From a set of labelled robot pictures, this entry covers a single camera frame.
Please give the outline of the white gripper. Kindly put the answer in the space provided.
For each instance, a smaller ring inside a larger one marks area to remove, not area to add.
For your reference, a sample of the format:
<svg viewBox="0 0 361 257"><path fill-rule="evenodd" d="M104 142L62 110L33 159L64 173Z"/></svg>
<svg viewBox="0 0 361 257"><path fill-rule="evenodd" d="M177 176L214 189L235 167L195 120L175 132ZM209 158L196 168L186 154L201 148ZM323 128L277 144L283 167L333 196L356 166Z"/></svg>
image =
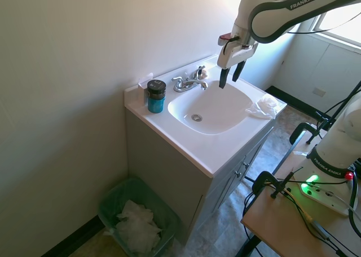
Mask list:
<svg viewBox="0 0 361 257"><path fill-rule="evenodd" d="M225 87L229 70L234 65L237 65L237 67L232 75L232 80L236 82L239 79L245 61L254 55L258 47L258 42L250 46L244 46L237 40L237 37L223 41L224 45L217 61L217 65L222 68L219 79L220 88Z"/></svg>

